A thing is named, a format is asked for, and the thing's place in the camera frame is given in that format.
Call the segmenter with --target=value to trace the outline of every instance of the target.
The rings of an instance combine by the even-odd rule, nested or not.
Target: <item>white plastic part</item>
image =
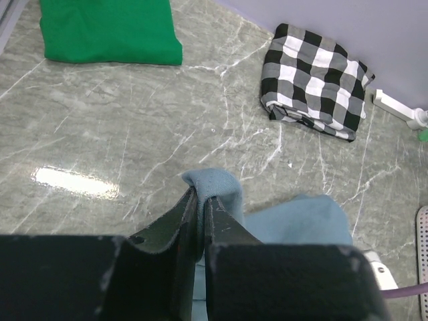
[[[394,277],[389,271],[389,268],[381,262],[381,259],[374,251],[365,251],[364,256],[373,270],[373,274],[376,278],[377,285],[381,290],[394,290],[398,289],[397,283],[395,283]]]
[[[384,94],[380,89],[376,90],[374,94],[373,104],[390,112],[401,120],[404,120],[413,130],[428,128],[428,112],[420,108],[411,109],[396,101],[394,98]]]

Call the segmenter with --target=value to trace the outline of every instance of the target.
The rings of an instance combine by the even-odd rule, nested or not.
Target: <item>black and white checkered cloth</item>
[[[272,120],[299,122],[355,140],[375,75],[332,39],[281,24],[266,54],[261,103]]]

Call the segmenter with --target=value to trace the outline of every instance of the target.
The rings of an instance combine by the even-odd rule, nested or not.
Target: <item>folded cloth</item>
[[[206,200],[219,196],[226,210],[264,243],[352,245],[346,214],[327,195],[300,195],[244,218],[242,187],[232,174],[221,169],[203,169],[185,172],[183,179],[194,186],[198,194],[198,225],[203,224]],[[195,270],[192,321],[208,320],[206,299],[202,259]]]
[[[355,140],[366,118],[364,92],[375,75],[332,39],[278,26],[261,75],[261,103],[271,120],[299,122]]]
[[[169,0],[40,0],[45,57],[181,65]]]

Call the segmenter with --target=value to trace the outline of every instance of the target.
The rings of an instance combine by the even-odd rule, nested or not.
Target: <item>lavender wall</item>
[[[376,75],[372,87],[428,109],[427,0],[218,0],[270,31],[290,23],[335,39]]]

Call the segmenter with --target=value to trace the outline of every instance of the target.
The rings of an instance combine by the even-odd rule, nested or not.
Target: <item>metal grate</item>
[[[428,206],[422,207],[416,218],[419,283],[428,282]],[[428,320],[428,293],[421,294],[422,320]]]

